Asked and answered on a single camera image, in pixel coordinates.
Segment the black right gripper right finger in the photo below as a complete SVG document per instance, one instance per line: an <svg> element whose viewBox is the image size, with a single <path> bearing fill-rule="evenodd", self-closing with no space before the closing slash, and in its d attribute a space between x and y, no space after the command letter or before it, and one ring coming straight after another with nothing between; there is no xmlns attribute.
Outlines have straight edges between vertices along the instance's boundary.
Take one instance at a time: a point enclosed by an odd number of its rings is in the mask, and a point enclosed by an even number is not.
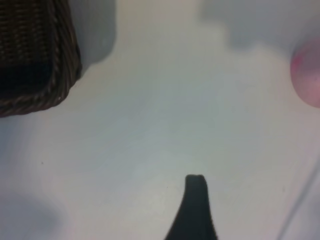
<svg viewBox="0 0 320 240"><path fill-rule="evenodd" d="M211 208L209 191L206 179L203 175L197 175L199 188L198 201L198 228L201 240L217 240L218 236L215 230Z"/></svg>

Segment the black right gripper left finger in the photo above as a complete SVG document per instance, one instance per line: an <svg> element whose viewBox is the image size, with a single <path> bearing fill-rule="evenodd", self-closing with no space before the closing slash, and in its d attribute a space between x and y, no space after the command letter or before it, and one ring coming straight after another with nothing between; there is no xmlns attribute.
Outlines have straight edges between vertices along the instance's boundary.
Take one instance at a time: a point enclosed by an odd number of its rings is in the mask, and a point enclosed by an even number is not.
<svg viewBox="0 0 320 240"><path fill-rule="evenodd" d="M192 207L192 183L195 183L195 174L185 177L184 193L178 211L165 237L165 240L191 240L193 207Z"/></svg>

